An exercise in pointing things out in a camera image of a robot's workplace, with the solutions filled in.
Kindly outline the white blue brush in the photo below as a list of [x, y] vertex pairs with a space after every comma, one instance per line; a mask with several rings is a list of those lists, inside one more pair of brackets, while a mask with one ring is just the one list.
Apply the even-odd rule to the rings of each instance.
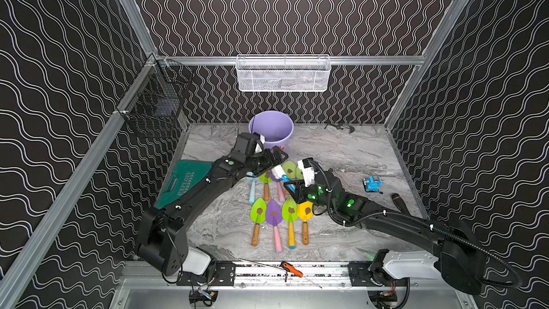
[[274, 173], [277, 175], [278, 178], [280, 178], [282, 180], [282, 182], [285, 184], [285, 187], [287, 188], [287, 191], [292, 194], [295, 187], [293, 186], [293, 184], [290, 184], [290, 179], [286, 176], [284, 170], [283, 170], [283, 165], [277, 165], [275, 166], [272, 171], [274, 171]]

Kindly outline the narrow light blue trowel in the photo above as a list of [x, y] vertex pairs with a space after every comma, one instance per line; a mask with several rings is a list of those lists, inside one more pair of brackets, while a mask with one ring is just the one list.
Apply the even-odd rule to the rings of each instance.
[[256, 182], [257, 178], [252, 172], [246, 174], [246, 179], [250, 181], [250, 191], [249, 191], [249, 203], [253, 204], [256, 201]]

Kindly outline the lime front trowel wooden handle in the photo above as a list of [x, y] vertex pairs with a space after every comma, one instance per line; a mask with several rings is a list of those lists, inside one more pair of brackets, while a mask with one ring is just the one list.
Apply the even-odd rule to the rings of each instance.
[[250, 219], [254, 222], [254, 230], [251, 245], [257, 247], [260, 237], [261, 224], [266, 221], [267, 204], [263, 198], [258, 198], [250, 210]]

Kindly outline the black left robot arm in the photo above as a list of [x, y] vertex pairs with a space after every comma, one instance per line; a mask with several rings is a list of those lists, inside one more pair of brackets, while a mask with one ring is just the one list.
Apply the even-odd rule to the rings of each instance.
[[262, 175], [288, 158], [285, 151], [275, 147], [254, 155], [233, 150], [215, 160], [206, 176], [179, 199], [144, 212], [137, 236], [137, 255], [163, 275], [174, 275], [189, 255], [187, 231], [202, 212], [246, 178], [247, 173]]

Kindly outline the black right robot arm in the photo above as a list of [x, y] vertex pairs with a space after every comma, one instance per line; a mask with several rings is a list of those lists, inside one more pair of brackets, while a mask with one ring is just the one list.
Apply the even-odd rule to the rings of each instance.
[[469, 295], [486, 286], [519, 288], [523, 281], [516, 269], [480, 244], [463, 222], [446, 224], [412, 216], [403, 203], [397, 210], [367, 197], [349, 193], [333, 170], [319, 169], [314, 179], [285, 184], [297, 204], [324, 207], [340, 226], [373, 230], [417, 246], [418, 253], [380, 249], [367, 272], [371, 281], [387, 285], [404, 278], [440, 279]]

